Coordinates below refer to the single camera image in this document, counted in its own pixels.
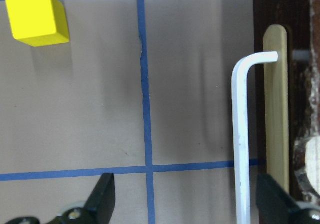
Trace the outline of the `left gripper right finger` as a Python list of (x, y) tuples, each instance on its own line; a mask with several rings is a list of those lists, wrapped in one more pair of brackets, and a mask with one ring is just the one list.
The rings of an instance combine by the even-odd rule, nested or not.
[(294, 200), (269, 174), (259, 174), (256, 205), (266, 224), (318, 224), (320, 208)]

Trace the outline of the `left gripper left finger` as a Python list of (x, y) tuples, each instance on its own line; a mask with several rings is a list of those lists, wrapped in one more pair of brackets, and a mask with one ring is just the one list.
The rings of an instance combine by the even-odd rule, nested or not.
[(51, 224), (109, 224), (116, 205), (115, 176), (104, 173), (84, 206), (76, 206), (57, 215)]

